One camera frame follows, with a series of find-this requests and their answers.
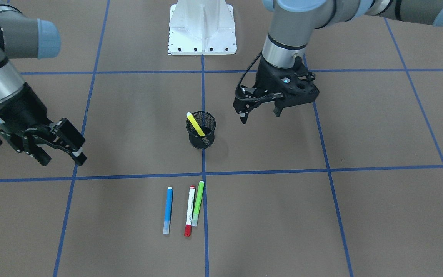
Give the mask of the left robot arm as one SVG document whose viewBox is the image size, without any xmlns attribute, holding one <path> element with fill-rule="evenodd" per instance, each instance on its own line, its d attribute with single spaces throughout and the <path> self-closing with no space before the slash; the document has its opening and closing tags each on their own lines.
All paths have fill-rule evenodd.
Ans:
<svg viewBox="0 0 443 277">
<path fill-rule="evenodd" d="M 315 74 L 303 63 L 314 30 L 348 22 L 362 15 L 443 27 L 443 0 L 264 0 L 273 12 L 258 62 L 255 84 L 238 84 L 233 107 L 243 124 L 251 111 L 274 103 L 284 108 L 314 102 L 319 95 Z"/>
</svg>

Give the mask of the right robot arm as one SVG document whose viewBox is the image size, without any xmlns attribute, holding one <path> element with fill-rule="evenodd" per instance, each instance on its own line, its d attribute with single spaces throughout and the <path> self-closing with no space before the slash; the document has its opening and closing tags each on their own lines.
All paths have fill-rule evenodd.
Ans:
<svg viewBox="0 0 443 277">
<path fill-rule="evenodd" d="M 16 152 L 48 165 L 51 157 L 42 149 L 47 145 L 83 165 L 83 135 L 67 118 L 51 121 L 46 106 L 11 63 L 13 58 L 54 58 L 59 52 L 60 33 L 52 22 L 28 18 L 0 0 L 0 146 L 5 140 Z"/>
</svg>

